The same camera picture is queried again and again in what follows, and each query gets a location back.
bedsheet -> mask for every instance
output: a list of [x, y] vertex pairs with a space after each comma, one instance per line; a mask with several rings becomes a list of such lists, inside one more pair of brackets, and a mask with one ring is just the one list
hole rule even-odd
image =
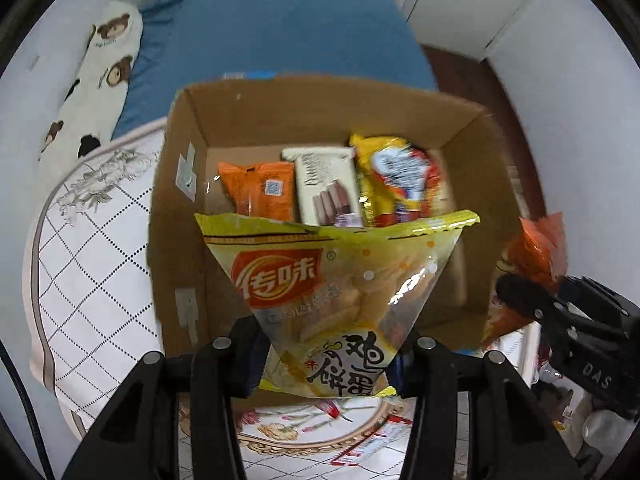
[[31, 371], [71, 410], [76, 434], [147, 351], [162, 351], [146, 244], [165, 123], [91, 152], [31, 228], [22, 276]]
[[167, 115], [184, 86], [229, 73], [319, 73], [437, 90], [393, 0], [156, 0], [113, 138]]

chocolate wafer package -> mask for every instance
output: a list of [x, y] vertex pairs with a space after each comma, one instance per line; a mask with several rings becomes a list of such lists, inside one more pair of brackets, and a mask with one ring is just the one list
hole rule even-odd
[[307, 225], [362, 227], [353, 150], [301, 146], [282, 150], [296, 169], [300, 218]]
[[196, 215], [211, 253], [271, 340], [263, 380], [302, 397], [372, 396], [471, 211], [384, 228]]

qr code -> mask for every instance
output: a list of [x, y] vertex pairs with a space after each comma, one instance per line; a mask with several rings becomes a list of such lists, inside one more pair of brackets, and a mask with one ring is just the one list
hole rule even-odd
[[264, 194], [269, 196], [282, 195], [282, 181], [281, 180], [265, 180]]

yellow wrapper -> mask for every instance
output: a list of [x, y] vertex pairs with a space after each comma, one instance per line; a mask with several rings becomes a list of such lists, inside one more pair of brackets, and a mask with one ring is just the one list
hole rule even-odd
[[433, 155], [393, 136], [352, 134], [367, 226], [388, 226], [437, 214], [444, 191]]
[[277, 352], [269, 383], [303, 397], [372, 396], [471, 211], [385, 228], [196, 215], [207, 246]]

white wall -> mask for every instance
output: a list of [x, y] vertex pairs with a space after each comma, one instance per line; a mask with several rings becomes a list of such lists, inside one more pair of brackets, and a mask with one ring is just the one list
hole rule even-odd
[[529, 140], [572, 274], [640, 304], [640, 70], [590, 0], [534, 0], [489, 60]]
[[408, 23], [420, 43], [465, 56], [484, 50], [527, 0], [418, 0]]
[[[84, 54], [92, 21], [110, 0], [56, 0], [16, 51], [0, 78], [0, 338], [35, 407], [52, 468], [61, 476], [78, 445], [56, 398], [29, 370], [31, 336], [20, 280], [27, 230], [34, 215], [38, 153]], [[31, 433], [4, 367], [0, 412], [29, 459], [40, 469]]]

